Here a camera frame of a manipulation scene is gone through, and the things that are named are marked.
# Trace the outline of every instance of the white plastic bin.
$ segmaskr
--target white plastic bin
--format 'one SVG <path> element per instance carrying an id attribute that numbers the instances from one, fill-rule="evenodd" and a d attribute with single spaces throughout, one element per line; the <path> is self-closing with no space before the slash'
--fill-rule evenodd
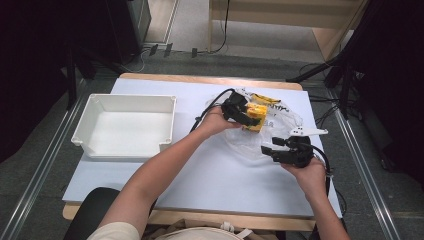
<path id="1" fill-rule="evenodd" d="M 175 96 L 91 94 L 71 139 L 92 158 L 150 158 L 172 143 Z"/>

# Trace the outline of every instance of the power cord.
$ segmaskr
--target power cord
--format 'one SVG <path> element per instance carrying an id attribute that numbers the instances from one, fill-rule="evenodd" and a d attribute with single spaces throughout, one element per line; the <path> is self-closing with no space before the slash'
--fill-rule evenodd
<path id="1" fill-rule="evenodd" d="M 198 53 L 215 54 L 215 53 L 221 51 L 221 49 L 224 47 L 225 43 L 227 42 L 227 23 L 228 23 L 228 12 L 229 12 L 229 10 L 230 10 L 230 0 L 227 0 L 227 11 L 226 11 L 226 14 L 225 14 L 225 25 L 224 25 L 225 26 L 224 27 L 224 41 L 222 42 L 221 46 L 217 50 L 214 50 L 214 51 L 210 51 L 210 52 L 200 51 Z"/>
<path id="2" fill-rule="evenodd" d="M 324 75 L 324 78 L 326 78 L 327 75 L 325 74 L 325 70 L 327 68 L 329 68 L 329 67 L 330 68 L 332 68 L 332 67 L 341 67 L 341 66 L 338 66 L 338 65 L 332 65 L 332 63 L 334 63 L 334 62 L 336 62 L 336 58 L 333 58 L 333 59 L 329 60 L 328 62 L 327 61 L 324 61 L 323 63 L 308 63 L 308 64 L 302 66 L 299 69 L 299 76 L 298 77 L 295 77 L 295 78 L 292 78 L 292 79 L 286 79 L 286 81 L 288 81 L 288 82 L 297 82 L 297 83 L 299 83 L 300 81 L 303 81 L 303 80 L 299 80 L 299 77 L 301 77 L 303 75 L 302 70 L 304 68 L 306 68 L 308 66 L 312 66 L 312 65 L 317 65 L 317 68 L 320 69 L 320 72 L 322 72 L 322 74 Z M 316 73 L 313 73 L 313 74 L 309 75 L 309 72 L 306 72 L 304 74 L 308 74 L 309 77 L 312 77 L 312 76 L 314 76 L 314 75 L 316 75 L 318 73 L 319 72 L 316 72 Z"/>
<path id="3" fill-rule="evenodd" d="M 311 102 L 331 102 L 334 104 L 321 117 L 315 119 L 315 123 L 319 125 L 319 128 L 322 128 L 325 120 L 340 108 L 340 99 L 337 99 L 337 98 L 329 99 L 329 98 L 314 96 L 314 95 L 310 95 L 309 97 Z M 350 116 L 360 118 L 358 114 L 359 111 L 358 111 L 357 101 L 348 100 L 347 110 Z"/>
<path id="4" fill-rule="evenodd" d="M 140 72 L 142 72 L 143 71 L 143 69 L 144 69 L 144 60 L 143 60 L 143 54 L 144 53 L 146 53 L 146 52 L 148 52 L 148 51 L 150 51 L 150 48 L 146 48 L 145 50 L 143 50 L 141 53 L 140 53 L 140 60 L 141 60 L 141 68 L 139 69 L 139 70 L 131 70 L 131 69 L 129 69 L 129 68 L 127 68 L 127 67 L 125 67 L 124 65 L 121 65 L 121 67 L 123 68 L 123 69 L 125 69 L 126 71 L 128 71 L 128 72 L 130 72 L 130 73 L 140 73 Z"/>
<path id="5" fill-rule="evenodd" d="M 196 122 L 194 123 L 193 127 L 191 128 L 190 132 L 193 132 L 197 126 L 199 125 L 199 123 L 203 120 L 203 117 L 205 117 L 206 113 L 208 113 L 208 111 L 215 107 L 215 106 L 219 106 L 216 103 L 216 101 L 218 101 L 218 99 L 220 99 L 225 93 L 227 92 L 235 92 L 235 90 L 233 88 L 229 88 L 225 91 L 223 91 L 222 93 L 220 93 L 210 104 L 209 106 L 202 112 L 202 114 L 199 117 L 196 117 L 195 120 Z"/>
<path id="6" fill-rule="evenodd" d="M 342 210 L 342 216 L 344 216 L 347 212 L 347 201 L 344 198 L 343 194 L 339 190 L 337 190 L 336 188 L 335 188 L 335 190 L 336 190 L 337 195 L 341 198 L 341 200 L 343 202 L 343 204 L 340 204 L 340 207 L 341 207 L 341 210 Z"/>

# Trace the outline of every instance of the black cable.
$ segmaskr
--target black cable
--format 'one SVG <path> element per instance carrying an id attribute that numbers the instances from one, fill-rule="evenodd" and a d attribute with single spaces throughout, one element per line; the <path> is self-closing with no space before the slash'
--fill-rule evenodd
<path id="1" fill-rule="evenodd" d="M 324 125 L 325 120 L 332 115 L 337 109 L 339 108 L 339 105 L 335 105 L 332 106 L 330 109 L 328 109 L 323 116 L 321 116 L 320 118 L 315 119 L 315 123 L 318 125 L 321 123 L 319 128 L 322 128 L 322 126 Z"/>
<path id="2" fill-rule="evenodd" d="M 209 104 L 209 106 L 202 112 L 202 114 L 199 116 L 199 117 L 196 117 L 195 118 L 195 120 L 196 120 L 196 122 L 193 124 L 193 127 L 191 128 L 191 130 L 190 130 L 190 132 L 193 132 L 196 128 L 197 128 L 197 126 L 199 125 L 199 123 L 202 121 L 202 119 L 203 119 L 203 117 L 206 115 L 206 113 L 211 109 L 211 108 L 213 108 L 213 107 L 215 107 L 216 105 L 215 105 L 215 103 L 216 103 L 216 101 L 218 101 L 218 99 L 220 98 L 220 97 L 222 97 L 222 95 L 224 95 L 225 93 L 227 93 L 227 92 L 235 92 L 235 90 L 233 89 L 233 88 L 229 88 L 229 89 L 227 89 L 227 90 L 225 90 L 225 91 L 223 91 L 222 93 L 220 93 L 210 104 Z"/>
<path id="3" fill-rule="evenodd" d="M 149 47 L 149 48 L 147 48 L 146 50 L 145 50 L 145 52 L 147 52 L 147 51 L 150 51 L 151 50 L 151 48 Z M 166 49 L 156 49 L 156 52 L 158 52 L 158 53 L 160 53 L 160 52 L 166 52 L 167 50 Z M 187 54 L 187 55 L 192 55 L 192 52 L 188 52 L 188 51 L 181 51 L 181 50 L 170 50 L 169 51 L 170 53 L 181 53 L 181 54 Z M 202 54 L 204 54 L 204 55 L 206 55 L 206 54 L 212 54 L 212 53 L 209 53 L 208 51 L 203 51 L 203 52 L 197 52 L 198 53 L 198 55 L 202 55 Z"/>
<path id="4" fill-rule="evenodd" d="M 208 54 L 214 54 L 217 53 L 219 51 L 221 51 L 221 49 L 224 47 L 225 43 L 227 42 L 227 23 L 228 23 L 228 11 L 230 10 L 230 0 L 227 1 L 227 12 L 225 14 L 225 27 L 224 27 L 224 41 L 222 42 L 221 47 L 219 47 L 217 50 L 214 51 L 200 51 L 198 53 L 208 53 Z"/>
<path id="5" fill-rule="evenodd" d="M 327 155 L 325 155 L 325 153 L 321 149 L 319 149 L 318 147 L 315 147 L 314 145 L 306 144 L 306 143 L 297 143 L 297 144 L 305 146 L 305 147 L 312 147 L 314 150 L 319 152 L 321 154 L 322 158 L 324 159 L 325 173 L 326 173 L 326 176 L 325 176 L 325 191 L 326 191 L 327 197 L 328 197 L 328 195 L 330 193 L 331 169 L 330 169 L 330 162 L 327 158 Z M 315 224 L 309 239 L 320 239 L 317 224 Z"/>
<path id="6" fill-rule="evenodd" d="M 324 63 L 308 63 L 308 64 L 305 64 L 305 65 L 303 65 L 300 69 L 299 69 L 299 76 L 302 76 L 303 74 L 302 74 L 302 70 L 304 69 L 304 68 L 306 68 L 306 67 L 308 67 L 308 66 L 313 66 L 313 65 L 317 65 L 317 67 L 316 68 L 321 68 L 321 71 L 319 71 L 319 72 L 322 72 L 322 74 L 324 75 L 324 78 L 327 78 L 327 75 L 325 74 L 325 70 L 327 69 L 327 68 L 329 68 L 329 67 L 340 67 L 340 66 L 338 66 L 338 65 L 332 65 L 332 63 L 333 62 L 335 62 L 335 58 L 334 59 L 332 59 L 332 60 L 329 60 L 328 62 L 326 62 L 326 61 L 324 61 Z M 300 81 L 299 80 L 294 80 L 294 81 L 288 81 L 288 82 L 297 82 L 297 83 L 299 83 Z"/>
<path id="7" fill-rule="evenodd" d="M 343 194 L 339 190 L 337 190 L 336 188 L 335 188 L 335 190 L 336 190 L 337 195 L 339 195 L 339 197 L 342 199 L 342 202 L 343 202 L 342 216 L 344 216 L 346 214 L 346 212 L 347 212 L 347 202 L 346 202 L 346 199 L 343 197 Z"/>
<path id="8" fill-rule="evenodd" d="M 123 69 L 125 69 L 126 71 L 128 71 L 128 72 L 130 72 L 130 73 L 140 73 L 140 72 L 142 72 L 143 71 L 143 69 L 144 69 L 144 60 L 143 60 L 143 54 L 144 53 L 146 53 L 146 52 L 148 52 L 148 51 L 150 51 L 150 48 L 147 48 L 147 49 L 144 49 L 141 53 L 140 53 L 140 60 L 141 60 L 141 68 L 140 69 L 138 69 L 138 70 L 131 70 L 131 69 L 129 69 L 129 68 L 127 68 L 126 66 L 124 66 L 124 65 L 121 65 L 121 67 L 123 68 Z"/>
<path id="9" fill-rule="evenodd" d="M 309 100 L 311 102 L 338 102 L 340 99 L 339 98 L 326 98 L 326 97 L 321 97 L 321 96 L 316 96 L 316 95 L 309 95 Z"/>

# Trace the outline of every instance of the clear plastic bag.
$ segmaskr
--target clear plastic bag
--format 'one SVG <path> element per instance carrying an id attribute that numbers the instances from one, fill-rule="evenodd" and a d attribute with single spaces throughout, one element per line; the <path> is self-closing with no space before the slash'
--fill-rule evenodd
<path id="1" fill-rule="evenodd" d="M 243 93 L 250 102 L 249 96 L 252 93 L 246 92 L 244 89 L 236 89 L 236 92 Z M 220 104 L 229 97 L 230 93 L 224 94 L 217 103 Z M 215 98 L 206 103 L 208 106 Z M 228 145 L 239 154 L 251 160 L 269 160 L 269 156 L 262 154 L 261 146 L 271 147 L 274 150 L 288 150 L 287 147 L 281 147 L 272 144 L 273 137 L 283 139 L 289 138 L 290 131 L 302 126 L 303 119 L 293 112 L 287 104 L 280 101 L 278 104 L 269 105 L 265 123 L 259 133 L 246 129 L 227 129 L 221 136 Z"/>

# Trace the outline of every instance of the floor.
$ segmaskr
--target floor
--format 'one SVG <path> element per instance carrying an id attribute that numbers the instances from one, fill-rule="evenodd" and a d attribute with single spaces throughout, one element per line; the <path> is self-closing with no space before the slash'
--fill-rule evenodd
<path id="1" fill-rule="evenodd" d="M 153 1 L 159 4 L 166 0 Z M 193 47 L 206 48 L 207 25 L 202 19 L 205 16 L 203 11 L 207 9 L 207 2 L 207 0 L 177 1 L 174 16 L 171 17 L 173 11 L 168 9 L 167 12 L 170 15 L 163 18 L 173 19 L 170 28 L 162 28 L 161 34 L 157 34 L 155 38 L 154 34 L 148 35 L 151 37 L 150 45 L 162 43 L 161 48 L 164 48 L 165 44 L 173 43 L 172 54 L 168 57 L 162 56 L 163 52 L 153 56 L 141 55 L 126 66 L 132 69 L 128 72 L 248 77 L 282 81 L 314 67 L 313 64 L 309 65 L 311 63 L 323 62 L 311 29 L 268 25 L 251 25 L 250 29 L 246 29 L 246 26 L 236 23 L 228 25 L 227 45 L 222 52 L 191 58 Z M 175 3 L 169 0 L 168 3 L 163 4 L 174 6 Z M 220 26 L 220 22 L 214 23 L 216 33 L 220 33 Z M 251 34 L 246 42 L 246 38 L 238 38 L 242 36 L 242 29 L 253 31 L 255 34 Z M 280 35 L 275 38 L 272 35 L 273 32 L 279 32 Z M 214 35 L 213 43 L 215 47 L 219 46 L 222 43 L 222 35 Z M 40 184 L 38 192 L 34 193 L 37 198 L 26 202 L 26 209 L 23 211 L 25 214 L 19 217 L 25 221 L 16 224 L 17 231 L 9 239 L 61 239 L 66 232 L 69 222 L 62 217 L 64 203 L 61 198 L 82 154 L 81 149 L 70 142 L 70 137 L 88 94 L 109 93 L 118 77 L 116 73 L 101 65 L 96 65 L 96 68 L 98 73 L 94 80 L 81 81 L 80 108 L 75 109 L 75 115 L 65 129 L 64 136 L 59 136 L 62 137 L 62 142 L 52 161 L 46 164 L 48 174 L 38 182 Z M 331 96 L 331 92 L 322 84 L 324 74 L 325 72 L 301 83 L 310 96 L 316 95 L 321 98 Z M 313 100 L 316 98 L 311 98 L 315 117 L 323 116 L 332 107 L 331 103 Z M 9 218 L 16 210 L 16 203 L 22 200 L 21 196 L 32 182 L 31 179 L 37 167 L 46 160 L 45 153 L 49 150 L 50 141 L 57 138 L 56 130 L 67 114 L 66 104 L 67 96 L 64 95 L 34 130 L 22 149 L 0 165 L 0 206 L 2 206 L 0 232 L 10 224 Z M 422 239 L 424 194 L 419 184 L 403 173 L 389 173 L 382 169 L 378 153 L 367 130 L 357 118 L 351 117 L 344 123 L 353 129 L 354 137 L 360 146 L 361 156 L 364 158 L 366 167 L 370 169 L 371 181 L 369 178 L 364 178 L 358 171 L 358 160 L 352 155 L 352 147 L 347 143 L 341 122 L 343 120 L 337 114 L 327 118 L 324 127 L 332 135 L 331 138 L 323 137 L 322 142 L 326 153 L 332 159 L 335 186 L 342 193 L 339 200 L 341 203 L 343 203 L 342 199 L 346 200 L 344 206 L 347 209 L 344 219 L 351 238 Z M 370 182 L 378 187 L 379 196 L 374 197 L 380 197 L 384 206 L 387 207 L 392 217 L 390 220 L 393 220 L 393 226 L 395 226 L 395 231 L 391 232 L 397 232 L 398 236 L 390 236 L 381 223 L 379 219 L 381 213 L 377 211 L 379 209 L 374 205 L 375 202 L 371 199 L 373 195 L 369 192 Z M 287 237 L 296 240 L 305 239 L 307 235 L 308 233 L 289 232 Z"/>
<path id="2" fill-rule="evenodd" d="M 166 44 L 177 12 L 178 0 L 149 0 L 148 3 L 152 21 L 146 42 Z"/>

